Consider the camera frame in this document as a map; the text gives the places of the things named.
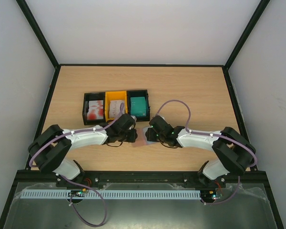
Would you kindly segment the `black bin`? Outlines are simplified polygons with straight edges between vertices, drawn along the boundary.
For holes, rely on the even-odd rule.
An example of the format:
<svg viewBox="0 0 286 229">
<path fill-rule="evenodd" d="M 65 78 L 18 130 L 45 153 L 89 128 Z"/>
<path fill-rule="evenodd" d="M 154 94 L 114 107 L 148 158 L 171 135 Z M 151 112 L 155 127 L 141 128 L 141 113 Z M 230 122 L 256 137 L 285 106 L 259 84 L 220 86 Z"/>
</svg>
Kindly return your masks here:
<svg viewBox="0 0 286 229">
<path fill-rule="evenodd" d="M 96 125 L 106 121 L 105 92 L 84 94 L 82 118 L 84 125 Z"/>
<path fill-rule="evenodd" d="M 150 105 L 147 90 L 127 91 L 128 114 L 135 116 L 137 122 L 150 121 Z"/>
</svg>

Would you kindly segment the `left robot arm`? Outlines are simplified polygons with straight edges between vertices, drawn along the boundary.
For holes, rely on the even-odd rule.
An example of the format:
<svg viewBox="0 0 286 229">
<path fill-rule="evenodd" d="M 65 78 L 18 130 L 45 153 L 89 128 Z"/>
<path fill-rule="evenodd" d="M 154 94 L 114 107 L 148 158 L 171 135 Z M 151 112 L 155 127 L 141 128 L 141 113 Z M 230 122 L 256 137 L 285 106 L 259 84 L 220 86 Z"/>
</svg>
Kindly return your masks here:
<svg viewBox="0 0 286 229">
<path fill-rule="evenodd" d="M 30 167 L 42 173 L 55 173 L 74 180 L 83 173 L 76 161 L 66 159 L 69 151 L 85 146 L 134 143 L 137 138 L 136 117 L 123 114 L 112 122 L 90 128 L 70 130 L 51 125 L 28 147 Z"/>
</svg>

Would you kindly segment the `white pink card stack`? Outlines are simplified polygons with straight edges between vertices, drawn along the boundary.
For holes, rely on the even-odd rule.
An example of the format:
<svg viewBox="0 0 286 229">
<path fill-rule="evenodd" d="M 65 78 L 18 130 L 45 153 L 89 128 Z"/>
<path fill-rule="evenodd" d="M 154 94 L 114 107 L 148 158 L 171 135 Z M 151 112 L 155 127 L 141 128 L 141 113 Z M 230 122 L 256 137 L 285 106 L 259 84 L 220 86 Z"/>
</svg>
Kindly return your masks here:
<svg viewBox="0 0 286 229">
<path fill-rule="evenodd" d="M 121 105 L 124 105 L 122 109 L 122 114 L 125 113 L 125 104 L 124 100 L 111 100 L 109 104 L 109 118 L 110 119 L 115 119 L 119 112 L 121 111 Z"/>
</svg>

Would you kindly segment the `yellow bin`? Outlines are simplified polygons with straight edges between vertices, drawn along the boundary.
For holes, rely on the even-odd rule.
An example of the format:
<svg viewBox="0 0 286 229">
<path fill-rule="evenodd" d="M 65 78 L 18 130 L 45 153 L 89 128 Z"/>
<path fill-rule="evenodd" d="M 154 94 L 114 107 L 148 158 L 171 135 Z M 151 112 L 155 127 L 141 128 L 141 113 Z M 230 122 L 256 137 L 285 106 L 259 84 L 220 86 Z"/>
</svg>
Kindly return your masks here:
<svg viewBox="0 0 286 229">
<path fill-rule="evenodd" d="M 124 104 L 122 114 L 127 114 L 128 105 L 126 91 L 105 92 L 104 112 L 106 121 L 113 120 L 118 116 L 121 104 Z"/>
</svg>

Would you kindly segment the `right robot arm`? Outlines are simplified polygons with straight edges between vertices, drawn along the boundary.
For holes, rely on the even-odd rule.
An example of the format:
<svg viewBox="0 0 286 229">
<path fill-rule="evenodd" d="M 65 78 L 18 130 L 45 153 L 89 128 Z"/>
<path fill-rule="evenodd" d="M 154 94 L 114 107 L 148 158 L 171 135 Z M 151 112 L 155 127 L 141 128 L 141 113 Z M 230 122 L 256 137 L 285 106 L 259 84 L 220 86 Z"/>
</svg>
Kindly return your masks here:
<svg viewBox="0 0 286 229">
<path fill-rule="evenodd" d="M 206 161 L 197 172 L 199 183 L 208 187 L 226 174 L 242 176 L 257 163 L 255 148 L 237 131 L 225 127 L 222 131 L 197 131 L 187 126 L 172 127 L 157 115 L 145 132 L 149 142 L 159 142 L 171 148 L 194 147 L 212 151 L 217 159 Z"/>
</svg>

